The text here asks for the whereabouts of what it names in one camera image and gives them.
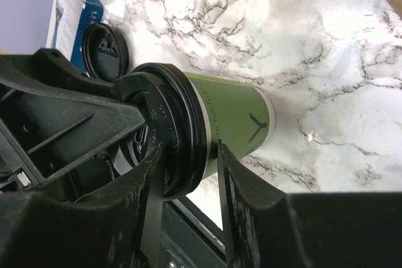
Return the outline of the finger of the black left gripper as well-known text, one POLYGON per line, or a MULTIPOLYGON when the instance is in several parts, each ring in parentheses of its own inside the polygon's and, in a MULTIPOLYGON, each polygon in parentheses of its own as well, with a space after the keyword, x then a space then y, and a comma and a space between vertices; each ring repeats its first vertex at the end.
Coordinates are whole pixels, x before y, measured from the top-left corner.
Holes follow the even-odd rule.
POLYGON ((110 89, 60 54, 3 55, 1 185, 47 185, 140 128, 110 89))
POLYGON ((31 58, 35 76, 42 83, 90 95, 110 95, 111 83, 88 77, 56 49, 41 48, 31 58))

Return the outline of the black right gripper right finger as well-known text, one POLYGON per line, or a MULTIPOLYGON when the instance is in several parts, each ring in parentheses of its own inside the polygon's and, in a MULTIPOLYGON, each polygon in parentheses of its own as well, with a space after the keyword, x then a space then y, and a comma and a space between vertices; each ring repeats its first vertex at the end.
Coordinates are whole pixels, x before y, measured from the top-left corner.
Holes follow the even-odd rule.
POLYGON ((228 267, 401 266, 400 193, 285 193, 217 154, 228 267))

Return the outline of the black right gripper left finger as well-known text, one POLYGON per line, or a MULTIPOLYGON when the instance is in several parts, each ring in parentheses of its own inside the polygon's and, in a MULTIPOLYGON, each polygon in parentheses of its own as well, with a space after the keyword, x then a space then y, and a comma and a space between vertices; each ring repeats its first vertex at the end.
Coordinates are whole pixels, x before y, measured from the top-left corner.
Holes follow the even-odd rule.
POLYGON ((155 147, 135 168, 79 198, 1 195, 2 267, 156 267, 164 155, 155 147))

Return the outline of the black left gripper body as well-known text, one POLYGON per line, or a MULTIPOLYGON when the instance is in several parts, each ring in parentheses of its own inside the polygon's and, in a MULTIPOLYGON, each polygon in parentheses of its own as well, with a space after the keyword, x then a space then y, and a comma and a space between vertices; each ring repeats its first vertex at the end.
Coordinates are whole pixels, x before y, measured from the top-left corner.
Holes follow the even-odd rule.
POLYGON ((75 201, 114 180, 110 148, 144 124, 133 105, 79 92, 1 90, 1 191, 75 201))

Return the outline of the green paper cup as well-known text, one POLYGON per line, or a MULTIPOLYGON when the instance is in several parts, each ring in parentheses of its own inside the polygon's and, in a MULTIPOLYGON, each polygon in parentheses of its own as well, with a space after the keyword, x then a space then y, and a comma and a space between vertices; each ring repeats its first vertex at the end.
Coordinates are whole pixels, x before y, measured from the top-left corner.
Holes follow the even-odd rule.
POLYGON ((217 172, 219 140, 236 158, 242 159, 271 137, 274 108, 260 88, 219 77, 185 75, 194 88, 206 122, 208 158, 203 178, 217 172))

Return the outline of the black plastic cup lid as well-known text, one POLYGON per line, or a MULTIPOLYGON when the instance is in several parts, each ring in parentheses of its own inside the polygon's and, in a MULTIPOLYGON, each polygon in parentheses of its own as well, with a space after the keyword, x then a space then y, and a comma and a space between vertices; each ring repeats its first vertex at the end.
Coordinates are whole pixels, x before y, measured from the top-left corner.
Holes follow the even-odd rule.
POLYGON ((138 165, 163 144, 165 199, 196 189, 209 158, 210 135, 201 103, 185 74, 169 63, 144 63, 117 80, 111 95, 137 107, 146 120, 119 144, 128 163, 138 165))

